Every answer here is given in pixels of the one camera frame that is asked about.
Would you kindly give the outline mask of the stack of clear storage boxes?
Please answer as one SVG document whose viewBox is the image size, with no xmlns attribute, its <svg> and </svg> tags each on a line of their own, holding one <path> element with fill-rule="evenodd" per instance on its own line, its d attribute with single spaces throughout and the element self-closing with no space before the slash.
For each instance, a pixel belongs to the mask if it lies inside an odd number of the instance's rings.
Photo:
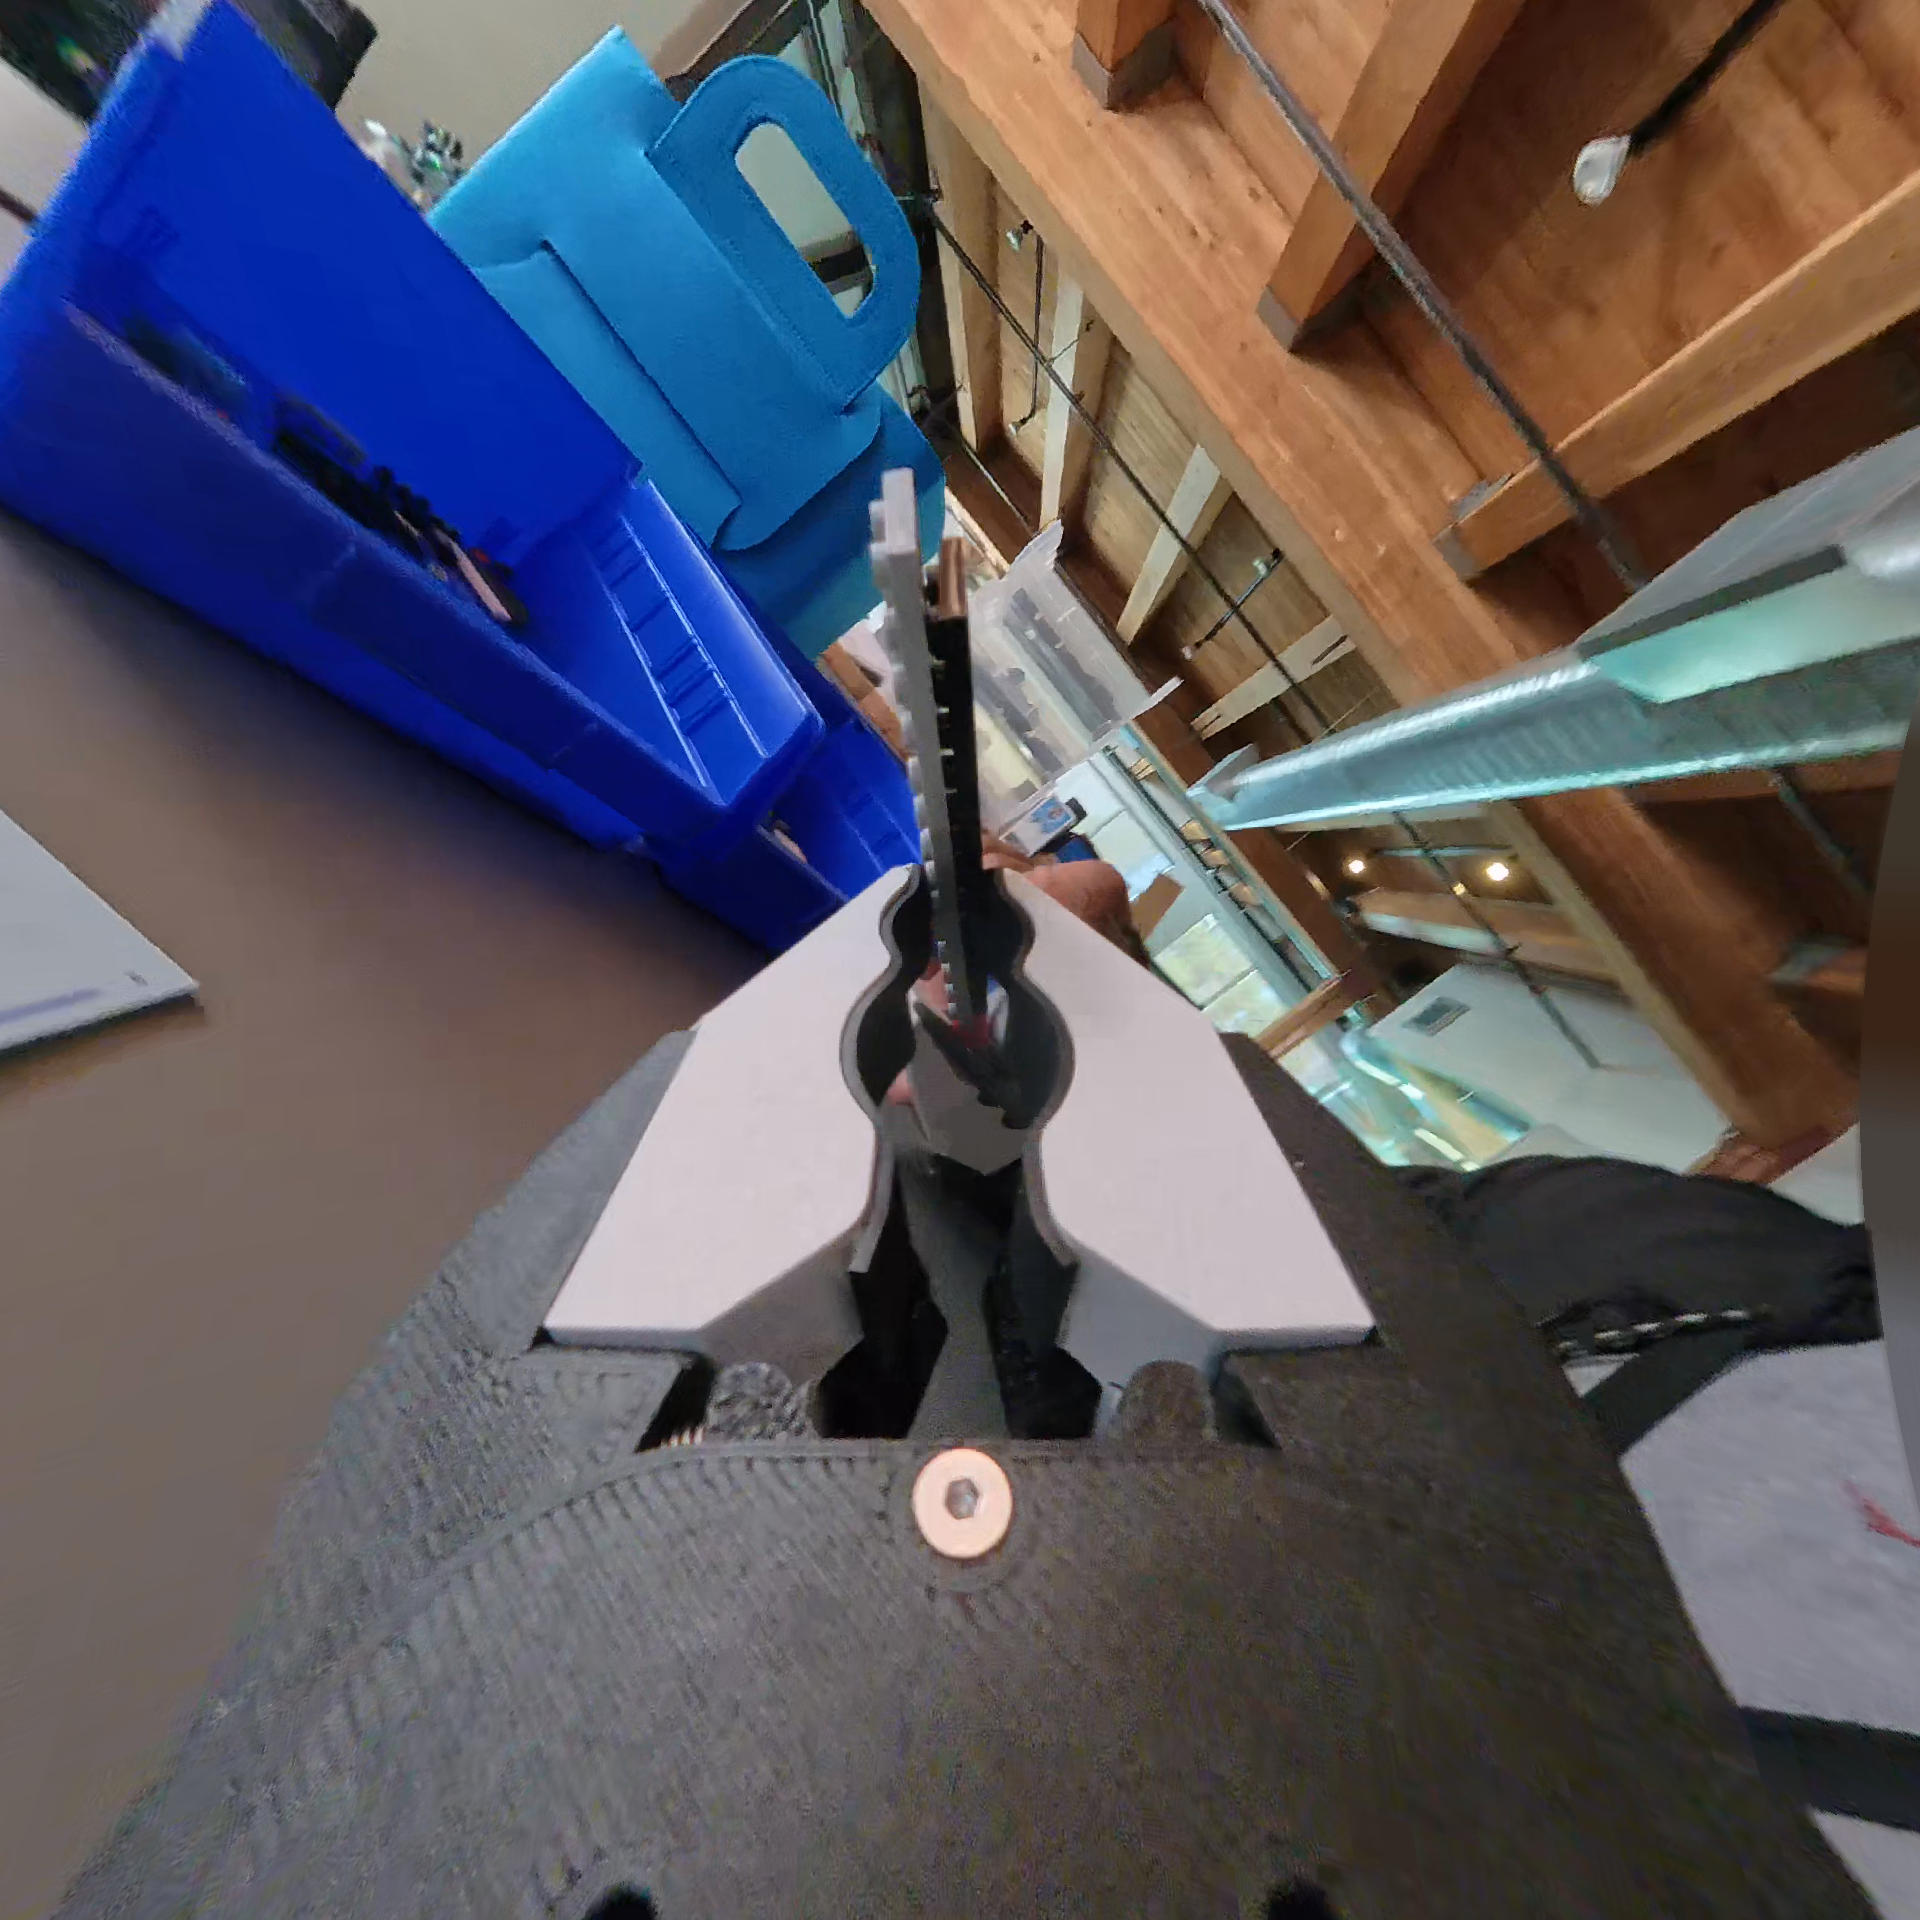
<svg viewBox="0 0 1920 1920">
<path fill-rule="evenodd" d="M 1010 834 L 1114 730 L 1166 702 L 1178 678 L 1133 654 L 1061 571 L 1048 521 L 970 594 L 979 818 Z"/>
</svg>

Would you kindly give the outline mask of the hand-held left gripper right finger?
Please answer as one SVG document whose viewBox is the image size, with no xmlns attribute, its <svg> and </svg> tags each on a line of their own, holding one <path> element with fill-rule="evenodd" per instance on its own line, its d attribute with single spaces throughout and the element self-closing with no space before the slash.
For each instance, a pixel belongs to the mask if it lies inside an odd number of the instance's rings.
<svg viewBox="0 0 1920 1920">
<path fill-rule="evenodd" d="M 1020 1135 L 983 1313 L 1012 1438 L 1090 1438 L 1171 1362 L 1365 1346 L 1379 1321 L 1225 1036 L 1026 876 L 988 873 L 988 1091 Z"/>
</svg>

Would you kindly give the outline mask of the long black brick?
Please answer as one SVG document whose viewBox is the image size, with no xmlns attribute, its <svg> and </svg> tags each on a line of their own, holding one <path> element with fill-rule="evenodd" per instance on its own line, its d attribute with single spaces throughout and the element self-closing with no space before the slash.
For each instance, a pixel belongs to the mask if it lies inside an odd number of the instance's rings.
<svg viewBox="0 0 1920 1920">
<path fill-rule="evenodd" d="M 944 974 L 946 1020 L 970 1037 L 987 1031 L 988 974 L 979 958 L 979 902 L 987 886 L 976 712 L 962 544 L 946 538 L 925 587 L 925 657 L 932 688 L 921 756 L 925 873 L 932 883 L 933 954 Z"/>
</svg>

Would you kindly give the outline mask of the pale blue instruction booklet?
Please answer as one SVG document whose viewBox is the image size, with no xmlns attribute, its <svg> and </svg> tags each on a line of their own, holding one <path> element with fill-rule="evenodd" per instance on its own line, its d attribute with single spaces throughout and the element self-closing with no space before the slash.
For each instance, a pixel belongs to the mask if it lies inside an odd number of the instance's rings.
<svg viewBox="0 0 1920 1920">
<path fill-rule="evenodd" d="M 195 996 L 177 959 L 4 816 L 4 1056 Z"/>
</svg>

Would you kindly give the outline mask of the long grey brick plate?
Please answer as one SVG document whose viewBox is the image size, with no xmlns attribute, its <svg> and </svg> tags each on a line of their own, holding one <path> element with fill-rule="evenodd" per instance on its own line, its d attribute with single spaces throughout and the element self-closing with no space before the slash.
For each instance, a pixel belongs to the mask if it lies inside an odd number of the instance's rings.
<svg viewBox="0 0 1920 1920">
<path fill-rule="evenodd" d="M 967 950 L 962 847 L 956 840 L 956 714 L 946 700 L 946 660 L 938 640 L 967 638 L 962 613 L 939 613 L 939 587 L 921 557 L 917 489 L 909 467 L 887 467 L 868 508 L 868 560 L 882 603 L 882 646 L 901 702 L 901 742 L 917 801 L 921 873 L 932 890 L 932 940 L 939 962 L 946 1020 L 979 1015 L 979 985 Z"/>
</svg>

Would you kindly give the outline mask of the black ceiling pole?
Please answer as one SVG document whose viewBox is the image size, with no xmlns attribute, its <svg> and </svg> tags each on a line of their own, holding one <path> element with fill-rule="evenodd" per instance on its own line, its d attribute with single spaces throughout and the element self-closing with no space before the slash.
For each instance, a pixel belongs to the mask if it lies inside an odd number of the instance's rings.
<svg viewBox="0 0 1920 1920">
<path fill-rule="evenodd" d="M 1478 393 L 1502 410 L 1512 434 L 1526 444 L 1533 460 L 1547 474 L 1551 489 L 1570 508 L 1575 521 L 1586 531 L 1598 544 L 1603 560 L 1609 564 L 1621 587 L 1641 587 L 1647 567 L 1624 534 L 1616 520 L 1598 503 L 1570 474 L 1570 467 L 1557 458 L 1547 444 L 1541 426 L 1533 419 L 1526 403 L 1512 393 L 1502 372 L 1493 367 L 1487 348 L 1477 344 L 1464 318 L 1442 297 L 1429 271 L 1412 250 L 1404 234 L 1393 228 L 1387 213 L 1376 203 L 1376 197 L 1360 183 L 1356 169 L 1338 156 L 1331 136 L 1311 116 L 1304 100 L 1283 82 L 1283 74 L 1258 53 L 1250 31 L 1237 23 L 1228 4 L 1206 4 L 1207 21 L 1220 30 L 1231 53 L 1248 65 L 1258 78 L 1260 90 L 1279 112 L 1288 126 L 1304 141 L 1317 169 L 1331 186 L 1334 200 L 1356 217 L 1356 224 L 1365 231 L 1371 248 L 1386 258 L 1399 283 L 1404 286 L 1407 300 L 1424 312 L 1424 319 L 1448 340 L 1455 353 L 1464 368 L 1472 374 Z"/>
</svg>

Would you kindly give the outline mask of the person's right forearm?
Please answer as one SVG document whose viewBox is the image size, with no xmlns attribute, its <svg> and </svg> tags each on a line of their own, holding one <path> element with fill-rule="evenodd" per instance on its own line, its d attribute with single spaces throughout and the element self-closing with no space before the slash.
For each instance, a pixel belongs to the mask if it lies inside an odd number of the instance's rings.
<svg viewBox="0 0 1920 1920">
<path fill-rule="evenodd" d="M 1624 1359 L 1717 1333 L 1737 1333 L 1750 1351 L 1880 1340 L 1867 1230 L 1772 1187 L 1551 1156 L 1478 1173 L 1404 1165 L 1399 1183 L 1560 1359 Z"/>
</svg>

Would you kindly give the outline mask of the pile of toy bricks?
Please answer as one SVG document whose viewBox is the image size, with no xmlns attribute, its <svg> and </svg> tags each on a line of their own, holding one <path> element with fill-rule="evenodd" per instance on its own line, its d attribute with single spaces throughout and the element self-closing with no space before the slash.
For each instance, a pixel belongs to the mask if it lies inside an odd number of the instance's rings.
<svg viewBox="0 0 1920 1920">
<path fill-rule="evenodd" d="M 501 627 L 517 634 L 529 627 L 514 567 L 466 541 L 423 493 L 397 479 L 391 467 L 377 465 L 314 403 L 258 379 L 184 324 L 135 312 L 123 324 L 123 344 L 233 429 L 258 429 L 262 444 L 308 488 L 437 580 L 466 591 Z"/>
</svg>

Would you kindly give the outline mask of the grey desk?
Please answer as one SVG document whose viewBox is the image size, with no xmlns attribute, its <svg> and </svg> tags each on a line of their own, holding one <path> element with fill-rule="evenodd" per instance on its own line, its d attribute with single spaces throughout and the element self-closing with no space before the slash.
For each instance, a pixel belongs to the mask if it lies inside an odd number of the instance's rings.
<svg viewBox="0 0 1920 1920">
<path fill-rule="evenodd" d="M 761 954 L 16 520 L 4 814 L 200 982 L 4 1060 L 4 1916 L 42 1916 L 380 1334 Z"/>
</svg>

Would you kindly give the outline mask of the hanging spotlight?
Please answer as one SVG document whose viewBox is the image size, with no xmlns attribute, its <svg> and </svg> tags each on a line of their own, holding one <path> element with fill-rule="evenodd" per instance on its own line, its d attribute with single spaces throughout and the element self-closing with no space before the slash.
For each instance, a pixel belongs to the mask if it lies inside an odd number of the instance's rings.
<svg viewBox="0 0 1920 1920">
<path fill-rule="evenodd" d="M 1685 115 L 1715 88 L 1717 74 L 1779 14 L 1783 4 L 1743 4 L 1688 71 L 1625 129 L 1594 136 L 1570 164 L 1570 188 L 1580 207 L 1613 197 L 1625 165 L 1662 144 Z"/>
</svg>

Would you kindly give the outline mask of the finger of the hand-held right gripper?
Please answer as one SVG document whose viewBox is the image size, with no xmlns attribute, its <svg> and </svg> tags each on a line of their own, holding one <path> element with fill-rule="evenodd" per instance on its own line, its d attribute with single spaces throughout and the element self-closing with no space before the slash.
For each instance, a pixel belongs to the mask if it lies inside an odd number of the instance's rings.
<svg viewBox="0 0 1920 1920">
<path fill-rule="evenodd" d="M 909 1097 L 927 1148 L 983 1174 L 1020 1162 L 1040 1124 L 999 1037 L 917 1031 Z"/>
</svg>

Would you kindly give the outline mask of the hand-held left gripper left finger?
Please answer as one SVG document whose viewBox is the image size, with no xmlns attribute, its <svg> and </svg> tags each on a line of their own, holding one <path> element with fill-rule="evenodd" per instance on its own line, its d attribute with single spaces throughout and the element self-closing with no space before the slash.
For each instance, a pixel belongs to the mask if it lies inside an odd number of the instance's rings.
<svg viewBox="0 0 1920 1920">
<path fill-rule="evenodd" d="M 925 873 L 901 864 L 686 1042 L 543 1333 L 565 1347 L 761 1362 L 833 1438 L 905 1438 L 946 1321 L 882 1107 L 917 1045 Z"/>
</svg>

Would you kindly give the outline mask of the blue plastic bin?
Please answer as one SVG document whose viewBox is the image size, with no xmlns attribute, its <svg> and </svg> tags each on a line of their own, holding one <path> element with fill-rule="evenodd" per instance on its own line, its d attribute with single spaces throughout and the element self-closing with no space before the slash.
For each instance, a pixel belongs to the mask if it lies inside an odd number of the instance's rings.
<svg viewBox="0 0 1920 1920">
<path fill-rule="evenodd" d="M 184 324 L 514 567 L 501 627 L 148 367 Z M 4 507 L 593 847 L 691 790 L 598 697 L 640 460 L 228 4 L 150 35 L 4 283 Z"/>
<path fill-rule="evenodd" d="M 691 790 L 681 818 L 665 801 L 636 816 L 668 890 L 782 954 L 917 859 L 886 736 L 654 479 L 625 493 L 593 571 L 619 620 L 598 702 Z"/>
</svg>

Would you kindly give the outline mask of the silver air duct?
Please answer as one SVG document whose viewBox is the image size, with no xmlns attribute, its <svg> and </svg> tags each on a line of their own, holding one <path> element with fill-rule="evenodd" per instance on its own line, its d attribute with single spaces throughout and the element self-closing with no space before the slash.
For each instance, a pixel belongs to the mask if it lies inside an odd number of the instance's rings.
<svg viewBox="0 0 1920 1920">
<path fill-rule="evenodd" d="M 1728 520 L 1570 646 L 1190 796 L 1220 830 L 1777 771 L 1904 748 L 1916 707 L 1916 430 Z"/>
</svg>

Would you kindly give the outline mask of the blue felt bag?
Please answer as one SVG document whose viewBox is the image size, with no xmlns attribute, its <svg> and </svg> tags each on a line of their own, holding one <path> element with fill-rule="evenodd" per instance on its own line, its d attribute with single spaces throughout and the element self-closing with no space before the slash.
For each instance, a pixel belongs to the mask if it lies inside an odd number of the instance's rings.
<svg viewBox="0 0 1920 1920">
<path fill-rule="evenodd" d="M 782 129 L 852 223 L 841 311 L 740 152 Z M 770 54 L 686 100 L 610 27 L 448 188 L 428 224 L 640 460 L 765 627 L 815 660 L 878 608 L 868 508 L 893 469 L 944 538 L 944 465 L 882 386 L 921 312 L 921 248 L 824 85 Z"/>
</svg>

